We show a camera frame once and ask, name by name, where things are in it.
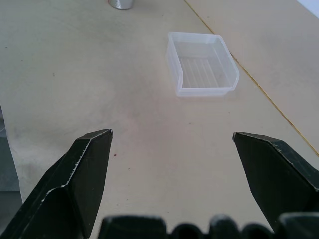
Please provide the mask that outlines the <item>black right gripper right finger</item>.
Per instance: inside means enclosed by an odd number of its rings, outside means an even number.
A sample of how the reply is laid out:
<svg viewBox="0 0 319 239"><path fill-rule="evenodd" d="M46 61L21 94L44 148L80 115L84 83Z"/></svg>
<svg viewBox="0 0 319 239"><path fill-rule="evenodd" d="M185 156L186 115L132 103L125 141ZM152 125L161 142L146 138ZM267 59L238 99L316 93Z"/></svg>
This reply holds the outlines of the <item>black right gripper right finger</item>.
<svg viewBox="0 0 319 239"><path fill-rule="evenodd" d="M318 212L319 172L284 141L235 132L250 191L269 225L283 213Z"/></svg>

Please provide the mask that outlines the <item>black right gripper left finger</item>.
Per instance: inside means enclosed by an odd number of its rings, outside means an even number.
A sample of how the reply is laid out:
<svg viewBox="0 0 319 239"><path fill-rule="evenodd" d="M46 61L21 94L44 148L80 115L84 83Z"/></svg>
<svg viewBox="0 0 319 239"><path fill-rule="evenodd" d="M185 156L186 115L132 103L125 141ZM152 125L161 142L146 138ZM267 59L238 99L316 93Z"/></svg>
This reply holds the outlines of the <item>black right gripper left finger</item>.
<svg viewBox="0 0 319 239"><path fill-rule="evenodd" d="M113 132L88 133L42 176L2 239L87 239L103 196Z"/></svg>

